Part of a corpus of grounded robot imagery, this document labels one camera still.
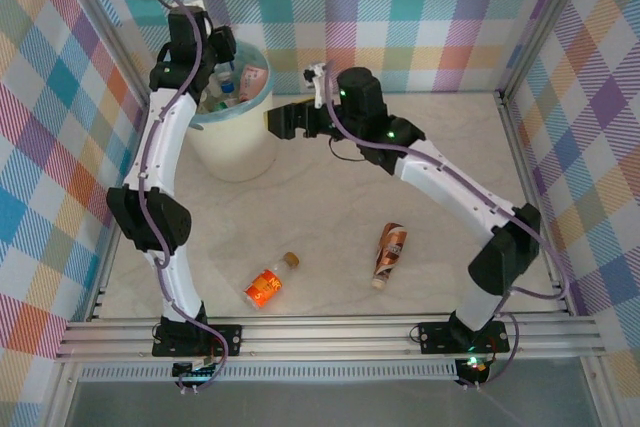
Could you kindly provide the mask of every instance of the white floor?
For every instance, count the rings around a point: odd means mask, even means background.
[[[440,151],[515,205],[524,194],[490,94],[387,95],[390,113],[420,127]],[[290,102],[276,98],[275,105]],[[338,153],[358,157],[351,144]],[[480,247],[465,226],[417,189],[367,162],[336,159],[326,138],[279,143],[261,177],[229,184],[201,168],[185,142],[176,174],[177,199],[193,217],[188,255],[210,316],[255,315],[242,291],[287,251],[299,270],[262,314],[339,315],[449,313],[464,294],[467,265]],[[387,222],[408,229],[397,268],[382,292],[371,287],[378,238]],[[542,259],[518,285],[550,293]],[[556,310],[555,302],[512,297],[505,310]],[[157,317],[154,271],[122,237],[100,312],[102,318]]]

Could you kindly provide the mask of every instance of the orange bottle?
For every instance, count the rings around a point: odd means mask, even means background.
[[[247,300],[256,309],[261,309],[282,288],[282,282],[300,264],[293,252],[287,252],[278,262],[263,270],[244,291]]]

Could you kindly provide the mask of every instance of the white trash bin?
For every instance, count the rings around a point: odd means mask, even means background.
[[[250,180],[266,172],[276,158],[277,139],[269,133],[264,113],[273,107],[274,75],[266,57],[248,43],[238,41],[234,84],[240,85],[246,64],[267,69],[267,82],[253,99],[227,110],[196,114],[187,141],[215,177],[227,182]]]

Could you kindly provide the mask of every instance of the bottle label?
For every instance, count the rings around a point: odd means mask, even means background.
[[[259,308],[262,308],[281,288],[282,282],[280,282],[278,276],[267,269],[251,282],[251,285],[249,285],[244,293],[247,294]]]

